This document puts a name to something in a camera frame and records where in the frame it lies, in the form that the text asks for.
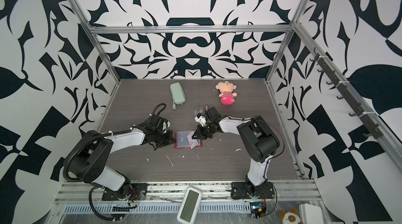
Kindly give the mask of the white pink patterned card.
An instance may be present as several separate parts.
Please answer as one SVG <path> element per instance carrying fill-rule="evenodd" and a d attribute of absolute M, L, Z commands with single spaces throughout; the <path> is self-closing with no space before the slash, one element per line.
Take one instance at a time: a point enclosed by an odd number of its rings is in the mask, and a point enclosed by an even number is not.
<path fill-rule="evenodd" d="M 201 145 L 201 142 L 197 139 L 193 139 L 194 131 L 190 132 L 187 135 L 187 141 L 188 141 L 188 146 L 190 149 L 193 149 L 195 147 L 199 147 Z"/>

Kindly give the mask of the clear plastic card box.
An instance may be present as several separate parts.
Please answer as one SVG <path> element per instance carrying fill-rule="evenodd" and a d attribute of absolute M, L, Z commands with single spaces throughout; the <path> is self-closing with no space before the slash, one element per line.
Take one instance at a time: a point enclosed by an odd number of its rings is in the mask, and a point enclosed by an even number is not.
<path fill-rule="evenodd" d="M 194 111 L 194 115 L 197 116 L 198 114 L 204 114 L 208 110 L 207 105 L 203 105 L 200 107 L 197 107 Z"/>

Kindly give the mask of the red card holder wallet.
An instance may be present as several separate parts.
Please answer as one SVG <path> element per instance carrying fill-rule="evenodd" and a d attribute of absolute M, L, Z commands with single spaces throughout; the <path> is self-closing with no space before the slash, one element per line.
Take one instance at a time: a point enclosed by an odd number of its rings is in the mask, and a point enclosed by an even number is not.
<path fill-rule="evenodd" d="M 193 149 L 195 147 L 202 147 L 202 140 L 193 139 L 194 131 L 177 131 L 175 132 L 176 143 L 175 149 Z"/>

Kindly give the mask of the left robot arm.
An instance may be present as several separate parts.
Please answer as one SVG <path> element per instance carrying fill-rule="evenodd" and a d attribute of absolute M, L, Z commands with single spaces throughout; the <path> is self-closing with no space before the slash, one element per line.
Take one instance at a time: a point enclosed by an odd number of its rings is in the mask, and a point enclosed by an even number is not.
<path fill-rule="evenodd" d="M 110 154 L 148 143 L 154 149 L 171 145 L 175 139 L 169 127 L 167 119 L 153 114 L 143 124 L 125 131 L 104 134 L 88 131 L 67 155 L 63 177 L 68 182 L 81 181 L 118 192 L 123 197 L 131 190 L 130 179 L 107 166 Z"/>

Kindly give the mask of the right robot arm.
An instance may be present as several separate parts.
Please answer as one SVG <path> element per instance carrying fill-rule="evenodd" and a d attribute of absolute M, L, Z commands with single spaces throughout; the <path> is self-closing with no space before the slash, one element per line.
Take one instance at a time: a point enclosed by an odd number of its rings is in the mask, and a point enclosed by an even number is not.
<path fill-rule="evenodd" d="M 281 146 L 277 136 L 279 131 L 261 116 L 252 118 L 223 117 L 211 108 L 195 116 L 198 123 L 193 139 L 211 139 L 215 133 L 239 135 L 251 158 L 250 169 L 246 176 L 246 186 L 251 192 L 261 191 L 266 185 L 271 160 Z"/>

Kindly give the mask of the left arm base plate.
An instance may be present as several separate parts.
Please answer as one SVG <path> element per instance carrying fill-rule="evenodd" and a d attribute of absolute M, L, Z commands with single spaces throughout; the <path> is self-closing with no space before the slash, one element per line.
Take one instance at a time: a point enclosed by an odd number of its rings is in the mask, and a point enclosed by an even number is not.
<path fill-rule="evenodd" d="M 103 201 L 126 200 L 137 201 L 146 197 L 148 183 L 125 183 L 119 190 L 106 188 L 102 195 Z"/>

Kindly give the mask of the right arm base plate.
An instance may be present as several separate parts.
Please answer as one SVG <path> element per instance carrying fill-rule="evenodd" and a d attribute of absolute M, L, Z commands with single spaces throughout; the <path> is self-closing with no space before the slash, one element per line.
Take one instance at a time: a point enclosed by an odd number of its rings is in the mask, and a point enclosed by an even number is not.
<path fill-rule="evenodd" d="M 259 186 L 251 182 L 232 182 L 230 197 L 234 200 L 244 198 L 273 199 L 275 196 L 274 186 L 271 182 L 265 181 Z"/>

